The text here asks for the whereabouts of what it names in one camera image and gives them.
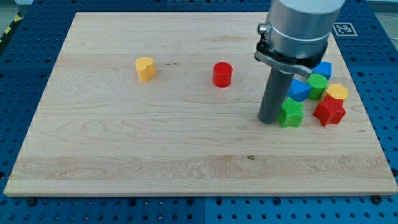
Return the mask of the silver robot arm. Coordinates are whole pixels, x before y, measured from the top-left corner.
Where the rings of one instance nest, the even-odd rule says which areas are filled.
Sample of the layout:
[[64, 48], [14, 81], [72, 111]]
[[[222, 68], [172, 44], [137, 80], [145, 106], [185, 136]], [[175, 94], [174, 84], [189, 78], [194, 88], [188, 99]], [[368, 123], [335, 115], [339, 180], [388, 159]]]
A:
[[273, 0], [254, 58], [285, 73], [308, 78], [322, 60], [344, 0]]

